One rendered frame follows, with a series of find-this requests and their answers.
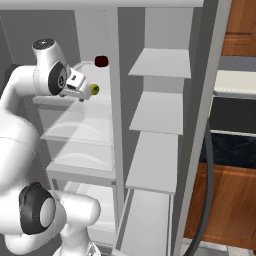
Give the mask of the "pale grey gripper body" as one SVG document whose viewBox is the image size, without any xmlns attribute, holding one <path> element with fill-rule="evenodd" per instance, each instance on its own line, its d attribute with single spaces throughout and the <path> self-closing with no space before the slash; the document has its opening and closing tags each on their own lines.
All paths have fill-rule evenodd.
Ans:
<svg viewBox="0 0 256 256">
<path fill-rule="evenodd" d="M 60 95 L 62 97 L 70 96 L 78 98 L 79 100 L 88 100 L 92 96 L 88 83 L 83 83 L 80 87 L 67 84 L 61 91 Z"/>
</svg>

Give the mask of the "clear crisper drawer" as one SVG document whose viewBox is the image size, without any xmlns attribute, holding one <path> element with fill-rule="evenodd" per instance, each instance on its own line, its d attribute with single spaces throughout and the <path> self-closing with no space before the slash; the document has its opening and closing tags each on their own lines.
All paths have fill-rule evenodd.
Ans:
<svg viewBox="0 0 256 256">
<path fill-rule="evenodd" d="M 41 138 L 110 145 L 113 139 L 111 105 L 75 101 L 44 130 Z"/>
<path fill-rule="evenodd" d="M 108 184 L 116 179 L 113 145 L 48 141 L 52 161 L 47 174 L 54 179 Z"/>
</svg>

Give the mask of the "dark red-brown mushroom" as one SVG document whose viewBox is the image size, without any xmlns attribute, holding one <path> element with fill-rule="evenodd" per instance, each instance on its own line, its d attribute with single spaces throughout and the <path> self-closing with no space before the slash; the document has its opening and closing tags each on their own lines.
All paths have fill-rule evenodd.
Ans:
<svg viewBox="0 0 256 256">
<path fill-rule="evenodd" d="M 94 64 L 97 67 L 107 67 L 109 64 L 108 57 L 104 55 L 96 56 L 94 60 Z"/>
</svg>

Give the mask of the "small grey door shelf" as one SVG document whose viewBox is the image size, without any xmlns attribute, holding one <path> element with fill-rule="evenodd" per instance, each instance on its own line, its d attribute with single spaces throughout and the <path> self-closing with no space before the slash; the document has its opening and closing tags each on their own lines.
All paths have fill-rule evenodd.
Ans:
<svg viewBox="0 0 256 256">
<path fill-rule="evenodd" d="M 189 51 L 184 49 L 144 48 L 130 75 L 190 78 Z"/>
</svg>

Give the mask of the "grey fridge door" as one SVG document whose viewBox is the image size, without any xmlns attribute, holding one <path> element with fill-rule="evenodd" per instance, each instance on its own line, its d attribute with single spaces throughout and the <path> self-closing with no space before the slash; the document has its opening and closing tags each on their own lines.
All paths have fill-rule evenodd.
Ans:
<svg viewBox="0 0 256 256">
<path fill-rule="evenodd" d="M 211 108 L 232 0 L 117 0 L 108 11 L 113 40 L 110 61 L 118 228 L 130 166 L 141 132 L 130 125 L 144 91 L 183 96 L 183 134 L 178 136 L 177 185 L 173 196 L 171 256 L 180 251 L 200 151 Z M 189 51 L 191 77 L 134 76 L 144 48 Z"/>
</svg>

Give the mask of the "large grey door shelf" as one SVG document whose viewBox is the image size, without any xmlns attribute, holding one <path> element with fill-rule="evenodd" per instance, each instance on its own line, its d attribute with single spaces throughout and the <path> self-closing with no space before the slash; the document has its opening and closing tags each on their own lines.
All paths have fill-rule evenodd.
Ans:
<svg viewBox="0 0 256 256">
<path fill-rule="evenodd" d="M 129 189 L 112 256 L 171 256 L 173 196 Z"/>
</svg>

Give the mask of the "white and black microwave oven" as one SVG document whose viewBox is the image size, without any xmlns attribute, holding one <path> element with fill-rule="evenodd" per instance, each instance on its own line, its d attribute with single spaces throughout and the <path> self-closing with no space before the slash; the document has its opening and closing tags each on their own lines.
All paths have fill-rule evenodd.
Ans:
<svg viewBox="0 0 256 256">
<path fill-rule="evenodd" d="M 213 96 L 214 133 L 256 137 L 256 72 L 220 70 Z"/>
</svg>

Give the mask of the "wooden base cupboards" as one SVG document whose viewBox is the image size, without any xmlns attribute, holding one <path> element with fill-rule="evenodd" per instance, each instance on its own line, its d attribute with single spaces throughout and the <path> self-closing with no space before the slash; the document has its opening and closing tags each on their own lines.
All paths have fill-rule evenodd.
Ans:
<svg viewBox="0 0 256 256">
<path fill-rule="evenodd" d="M 214 192 L 203 241 L 256 251 L 256 169 L 214 166 Z"/>
</svg>

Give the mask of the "wooden wall cupboards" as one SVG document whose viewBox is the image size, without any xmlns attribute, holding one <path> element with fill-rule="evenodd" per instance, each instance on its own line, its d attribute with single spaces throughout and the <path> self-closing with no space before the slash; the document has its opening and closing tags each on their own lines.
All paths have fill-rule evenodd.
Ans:
<svg viewBox="0 0 256 256">
<path fill-rule="evenodd" d="M 232 0 L 222 55 L 256 57 L 256 0 Z"/>
</svg>

